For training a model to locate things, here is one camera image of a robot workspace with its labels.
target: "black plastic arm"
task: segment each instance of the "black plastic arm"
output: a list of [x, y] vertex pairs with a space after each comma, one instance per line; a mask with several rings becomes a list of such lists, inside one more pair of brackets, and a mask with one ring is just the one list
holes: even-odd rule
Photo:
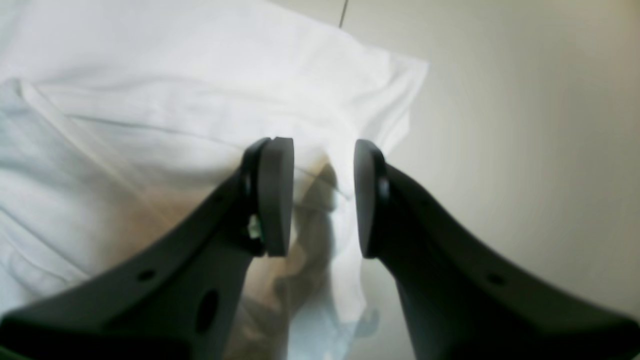
[[292, 182], [293, 141], [256, 142], [230, 178], [141, 254], [8, 313], [0, 357], [221, 359], [251, 260], [287, 253]]
[[635, 321], [554, 289], [466, 231], [359, 140], [360, 247], [395, 277], [417, 359], [632, 359]]

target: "screw hole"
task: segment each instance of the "screw hole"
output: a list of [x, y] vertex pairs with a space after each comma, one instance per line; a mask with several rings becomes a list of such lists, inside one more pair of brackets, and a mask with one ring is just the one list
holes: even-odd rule
[[486, 279], [497, 286], [504, 286], [507, 284], [507, 280], [505, 280], [505, 278], [503, 278], [502, 276], [498, 275], [498, 274], [489, 274], [487, 275]]
[[200, 301], [198, 315], [196, 317], [196, 332], [203, 333], [209, 330], [218, 310], [218, 293], [211, 290]]
[[138, 274], [138, 281], [140, 282], [144, 282], [147, 280], [151, 280], [153, 279], [153, 277], [156, 276], [156, 271], [155, 270], [145, 270], [143, 272], [141, 272], [140, 274]]

